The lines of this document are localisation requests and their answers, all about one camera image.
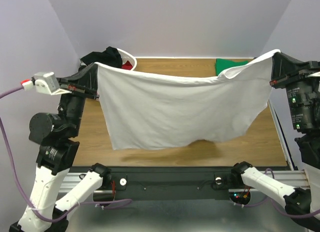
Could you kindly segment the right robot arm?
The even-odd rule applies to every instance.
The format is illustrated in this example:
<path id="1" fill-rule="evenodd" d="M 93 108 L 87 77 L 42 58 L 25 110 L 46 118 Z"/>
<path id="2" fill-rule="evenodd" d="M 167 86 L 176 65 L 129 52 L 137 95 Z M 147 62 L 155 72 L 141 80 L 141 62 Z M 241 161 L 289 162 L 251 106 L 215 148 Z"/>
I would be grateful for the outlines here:
<path id="1" fill-rule="evenodd" d="M 295 138 L 308 188 L 285 185 L 261 173 L 248 162 L 232 167 L 230 181 L 235 187 L 247 186 L 278 203 L 296 224 L 312 232 L 320 230 L 320 63 L 300 61 L 283 52 L 272 56 L 269 82 L 274 89 L 285 89 Z"/>

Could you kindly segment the aluminium frame rail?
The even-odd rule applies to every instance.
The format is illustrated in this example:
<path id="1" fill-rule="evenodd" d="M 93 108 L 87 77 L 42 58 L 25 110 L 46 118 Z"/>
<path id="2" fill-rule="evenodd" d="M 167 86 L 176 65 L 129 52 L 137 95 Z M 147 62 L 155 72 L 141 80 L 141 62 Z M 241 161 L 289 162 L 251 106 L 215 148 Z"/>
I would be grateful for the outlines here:
<path id="1" fill-rule="evenodd" d="M 242 161 L 261 171 L 271 168 L 282 183 L 306 189 L 309 182 L 301 170 L 294 144 L 296 136 L 288 119 L 269 102 L 244 136 L 228 142 L 197 141 L 186 147 L 159 151 L 114 151 L 100 104 L 89 101 L 77 138 L 80 147 L 60 192 L 69 192 L 79 182 L 79 175 L 95 163 L 109 167 L 230 167 Z"/>

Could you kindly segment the folded green t-shirt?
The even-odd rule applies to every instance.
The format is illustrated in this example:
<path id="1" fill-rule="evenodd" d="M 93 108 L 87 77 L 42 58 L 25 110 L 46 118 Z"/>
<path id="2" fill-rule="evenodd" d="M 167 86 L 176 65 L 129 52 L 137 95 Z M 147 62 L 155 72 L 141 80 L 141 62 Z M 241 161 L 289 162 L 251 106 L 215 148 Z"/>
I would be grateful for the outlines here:
<path id="1" fill-rule="evenodd" d="M 234 61 L 229 59 L 217 58 L 215 61 L 215 72 L 216 76 L 219 76 L 224 70 L 231 67 L 243 66 L 249 63 L 248 60 Z"/>

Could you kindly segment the white plastic basket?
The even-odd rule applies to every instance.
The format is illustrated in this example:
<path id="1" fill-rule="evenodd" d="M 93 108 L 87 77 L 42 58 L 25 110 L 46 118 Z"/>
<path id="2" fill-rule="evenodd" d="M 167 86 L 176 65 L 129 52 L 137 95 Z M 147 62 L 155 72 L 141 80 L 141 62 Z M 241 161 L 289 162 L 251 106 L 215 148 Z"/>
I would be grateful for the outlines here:
<path id="1" fill-rule="evenodd" d="M 125 70 L 135 70 L 135 68 L 137 67 L 137 59 L 131 55 L 130 53 L 118 48 L 117 49 L 120 56 L 121 56 L 121 59 L 122 59 L 122 69 L 125 69 Z"/>

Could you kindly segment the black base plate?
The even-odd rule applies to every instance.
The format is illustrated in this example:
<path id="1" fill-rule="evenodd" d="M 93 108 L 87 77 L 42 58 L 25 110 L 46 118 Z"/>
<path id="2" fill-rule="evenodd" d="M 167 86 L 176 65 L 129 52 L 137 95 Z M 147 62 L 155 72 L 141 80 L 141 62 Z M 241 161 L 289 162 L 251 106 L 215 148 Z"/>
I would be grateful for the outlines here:
<path id="1" fill-rule="evenodd" d="M 93 194 L 95 202 L 228 200 L 230 191 L 245 188 L 232 167 L 111 167 L 111 178 L 115 189 L 103 185 Z"/>

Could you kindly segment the white t-shirt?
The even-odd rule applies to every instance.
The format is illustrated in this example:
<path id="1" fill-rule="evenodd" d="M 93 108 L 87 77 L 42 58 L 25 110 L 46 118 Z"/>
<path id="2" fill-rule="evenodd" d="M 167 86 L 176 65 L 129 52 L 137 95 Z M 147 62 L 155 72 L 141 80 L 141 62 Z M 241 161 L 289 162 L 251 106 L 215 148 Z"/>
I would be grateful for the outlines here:
<path id="1" fill-rule="evenodd" d="M 269 51 L 212 77 L 180 77 L 97 64 L 99 102 L 114 150 L 160 150 L 242 136 L 267 107 Z"/>

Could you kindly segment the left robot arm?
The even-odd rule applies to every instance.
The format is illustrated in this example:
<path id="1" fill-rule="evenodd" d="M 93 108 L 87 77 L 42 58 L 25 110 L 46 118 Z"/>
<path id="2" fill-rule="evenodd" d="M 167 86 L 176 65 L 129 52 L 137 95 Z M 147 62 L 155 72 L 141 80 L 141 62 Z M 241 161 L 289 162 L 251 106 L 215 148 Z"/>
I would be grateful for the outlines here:
<path id="1" fill-rule="evenodd" d="M 35 181 L 26 210 L 10 226 L 11 232 L 63 232 L 71 209 L 94 190 L 112 184 L 111 170 L 97 163 L 67 195 L 57 198 L 80 145 L 74 138 L 79 135 L 85 102 L 97 98 L 97 72 L 98 66 L 92 63 L 71 76 L 39 72 L 21 83 L 25 90 L 58 95 L 60 101 L 57 113 L 37 113 L 29 122 L 29 139 L 39 145 Z"/>

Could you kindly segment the dark red t-shirt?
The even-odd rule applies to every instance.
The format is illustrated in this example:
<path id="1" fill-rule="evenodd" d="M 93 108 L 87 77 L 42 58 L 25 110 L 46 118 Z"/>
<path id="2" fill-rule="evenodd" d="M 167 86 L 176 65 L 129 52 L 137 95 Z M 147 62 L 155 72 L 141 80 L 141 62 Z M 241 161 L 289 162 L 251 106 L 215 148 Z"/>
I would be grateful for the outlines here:
<path id="1" fill-rule="evenodd" d="M 125 69 L 125 70 L 132 70 L 133 65 L 131 64 L 130 61 L 127 60 L 127 61 L 122 65 L 121 68 L 122 68 L 122 69 Z"/>

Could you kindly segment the black t-shirt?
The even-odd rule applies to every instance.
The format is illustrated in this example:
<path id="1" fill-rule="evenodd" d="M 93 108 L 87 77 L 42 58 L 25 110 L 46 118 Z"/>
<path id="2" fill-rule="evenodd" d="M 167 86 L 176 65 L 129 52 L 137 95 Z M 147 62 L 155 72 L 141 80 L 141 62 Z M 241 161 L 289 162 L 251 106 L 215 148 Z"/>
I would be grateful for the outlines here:
<path id="1" fill-rule="evenodd" d="M 122 68 L 122 57 L 117 48 L 107 47 L 103 52 L 93 51 L 80 59 L 79 71 L 90 65 L 99 62 L 111 67 Z"/>

